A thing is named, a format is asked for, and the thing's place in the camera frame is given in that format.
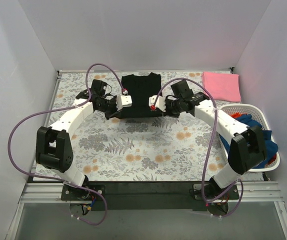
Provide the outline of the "black t shirt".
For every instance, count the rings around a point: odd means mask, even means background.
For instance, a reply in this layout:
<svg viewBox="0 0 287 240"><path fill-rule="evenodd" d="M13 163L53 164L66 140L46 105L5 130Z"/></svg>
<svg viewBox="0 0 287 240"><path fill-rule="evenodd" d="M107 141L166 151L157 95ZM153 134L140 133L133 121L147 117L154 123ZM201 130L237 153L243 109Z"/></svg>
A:
<svg viewBox="0 0 287 240"><path fill-rule="evenodd" d="M131 96L132 105L123 108L117 118L156 118L163 115L160 110L152 111L149 107L149 98L157 95L162 87L160 74L126 75L121 78L121 83Z"/></svg>

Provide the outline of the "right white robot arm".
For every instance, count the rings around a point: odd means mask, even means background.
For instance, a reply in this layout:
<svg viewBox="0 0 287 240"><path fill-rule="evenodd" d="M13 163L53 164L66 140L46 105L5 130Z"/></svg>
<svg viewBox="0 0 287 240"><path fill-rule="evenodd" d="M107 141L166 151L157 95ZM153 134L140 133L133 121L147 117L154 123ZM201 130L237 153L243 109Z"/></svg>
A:
<svg viewBox="0 0 287 240"><path fill-rule="evenodd" d="M268 158L265 137L257 125L248 126L217 108L211 93L205 88L194 93L188 78L175 78L168 82L174 100L165 99L165 113L190 113L212 127L211 139L216 134L229 143L227 164L205 184L201 179L201 196L207 203L223 198L230 188L248 170Z"/></svg>

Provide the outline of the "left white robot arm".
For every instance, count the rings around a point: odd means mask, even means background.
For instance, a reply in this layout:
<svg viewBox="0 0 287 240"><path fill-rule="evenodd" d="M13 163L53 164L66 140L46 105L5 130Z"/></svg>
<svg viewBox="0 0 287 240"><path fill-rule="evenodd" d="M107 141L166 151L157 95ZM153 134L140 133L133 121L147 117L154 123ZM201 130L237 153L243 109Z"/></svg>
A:
<svg viewBox="0 0 287 240"><path fill-rule="evenodd" d="M117 109L116 97L107 99L111 95L106 92L107 88L111 88L108 83L94 79L90 91L84 90L75 97L72 109L49 127L40 127L36 133L36 162L68 183L69 192L79 200L96 195L90 192L88 177L73 163L71 139L81 123L95 111L108 113Z"/></svg>

